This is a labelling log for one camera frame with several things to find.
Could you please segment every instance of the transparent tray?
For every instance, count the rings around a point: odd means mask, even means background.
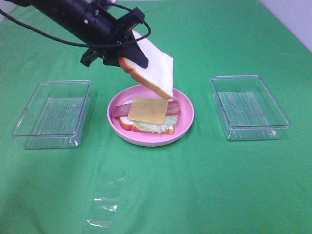
[[[12,131],[24,149],[77,147],[91,103],[91,81],[39,83]]]
[[[290,121],[262,78],[218,76],[211,79],[214,102],[228,140],[279,139]]]

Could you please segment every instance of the white wall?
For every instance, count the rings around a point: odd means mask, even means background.
[[[260,0],[312,52],[312,0]]]

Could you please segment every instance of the green cloth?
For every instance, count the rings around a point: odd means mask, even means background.
[[[138,6],[149,40],[174,57],[174,86],[192,101],[186,135],[157,148],[133,145],[106,110],[136,85],[84,48],[10,21],[0,24],[0,233],[79,234],[98,175],[126,170],[111,233],[312,233],[312,54],[256,0],[120,2]],[[125,12],[111,10],[116,17]],[[33,7],[12,15],[79,42]],[[140,25],[137,29],[144,33]],[[260,75],[290,119],[279,140],[227,141],[210,78]],[[24,150],[11,131],[39,82],[89,79],[97,99],[89,131],[73,149]]]

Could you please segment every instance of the pink plate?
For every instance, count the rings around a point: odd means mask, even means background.
[[[180,139],[190,128],[194,120],[194,107],[188,97],[178,89],[174,88],[174,100],[179,102],[181,113],[178,115],[178,121],[175,125],[173,135],[159,133],[138,133],[123,130],[119,124],[118,118],[112,118],[112,111],[115,106],[122,105],[125,101],[140,98],[158,98],[150,89],[143,85],[136,85],[127,88],[118,93],[109,103],[107,108],[107,117],[113,130],[124,140],[140,146],[162,146]]]

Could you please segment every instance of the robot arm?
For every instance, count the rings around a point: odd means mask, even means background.
[[[118,57],[126,57],[143,68],[148,59],[135,42],[132,29],[144,23],[145,15],[135,8],[116,19],[107,12],[109,0],[8,0],[20,6],[32,5],[90,47],[80,62],[89,67],[96,58],[105,65],[119,66]]]

